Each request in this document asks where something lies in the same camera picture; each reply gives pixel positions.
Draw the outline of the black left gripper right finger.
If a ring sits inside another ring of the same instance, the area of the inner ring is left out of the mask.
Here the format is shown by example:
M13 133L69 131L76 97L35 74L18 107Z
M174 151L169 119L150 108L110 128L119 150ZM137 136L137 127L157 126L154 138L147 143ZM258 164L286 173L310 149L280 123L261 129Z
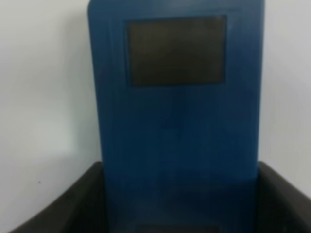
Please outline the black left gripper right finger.
M264 162L258 162L256 233L309 233L311 199Z

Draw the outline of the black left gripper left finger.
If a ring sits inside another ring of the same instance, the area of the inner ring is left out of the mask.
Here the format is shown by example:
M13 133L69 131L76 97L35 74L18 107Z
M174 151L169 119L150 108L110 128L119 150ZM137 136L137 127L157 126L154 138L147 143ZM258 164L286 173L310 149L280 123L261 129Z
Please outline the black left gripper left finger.
M64 194L11 232L109 232L102 162L95 162Z

